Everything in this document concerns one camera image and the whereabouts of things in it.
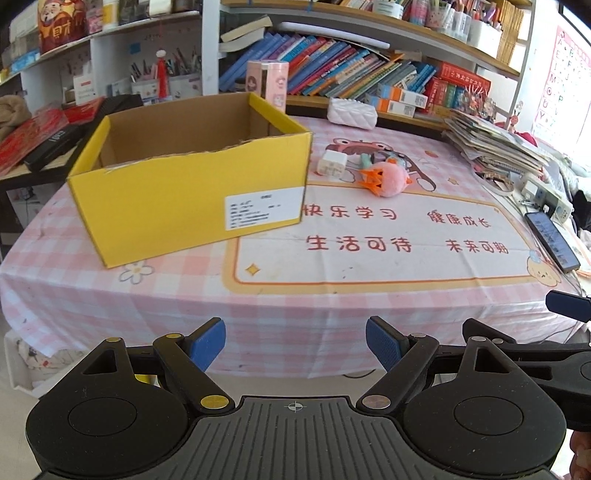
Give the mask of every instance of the white flower print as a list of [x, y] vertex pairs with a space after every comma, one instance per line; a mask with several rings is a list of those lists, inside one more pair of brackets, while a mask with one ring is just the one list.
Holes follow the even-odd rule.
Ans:
[[119, 275], [119, 281], [128, 281], [131, 280], [133, 285], [137, 285], [140, 283], [145, 275], [151, 275], [154, 273], [154, 267], [150, 267], [146, 265], [146, 260], [141, 260], [135, 263], [128, 263], [124, 265], [124, 270]]

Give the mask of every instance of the stack of papers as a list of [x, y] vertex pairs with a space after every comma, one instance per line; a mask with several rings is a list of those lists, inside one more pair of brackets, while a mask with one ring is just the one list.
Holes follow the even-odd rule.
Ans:
[[470, 163], [509, 176], [532, 173], [545, 178], [547, 155], [521, 138], [481, 118], [453, 111], [445, 120], [449, 130], [444, 135]]

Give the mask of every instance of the blue gripper pad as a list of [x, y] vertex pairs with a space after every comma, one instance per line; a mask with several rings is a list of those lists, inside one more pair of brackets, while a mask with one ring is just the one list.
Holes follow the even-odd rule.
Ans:
[[217, 322], [193, 342], [189, 357], [199, 370], [205, 372], [226, 345], [226, 324]]
[[365, 341], [386, 372], [390, 371], [402, 358], [398, 341], [372, 319], [369, 319], [365, 325]]
[[591, 301], [570, 293], [552, 290], [546, 295], [546, 308], [565, 317], [588, 322], [591, 320]]

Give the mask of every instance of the poster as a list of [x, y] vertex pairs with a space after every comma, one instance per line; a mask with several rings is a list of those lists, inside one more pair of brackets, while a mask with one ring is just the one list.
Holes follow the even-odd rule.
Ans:
[[582, 48], [558, 27], [550, 72], [533, 134], [564, 153], [577, 144], [591, 104], [589, 46]]
[[557, 272], [492, 202], [309, 185], [298, 225], [229, 242], [226, 286], [261, 294], [444, 290], [540, 281]]

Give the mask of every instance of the screw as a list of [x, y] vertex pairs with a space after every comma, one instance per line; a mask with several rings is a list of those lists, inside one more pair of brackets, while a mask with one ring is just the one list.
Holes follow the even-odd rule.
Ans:
[[383, 395], [368, 395], [361, 403], [372, 410], [383, 410], [391, 404], [390, 399]]
[[209, 410], [219, 410], [227, 407], [230, 401], [223, 395], [208, 395], [201, 399], [201, 405]]

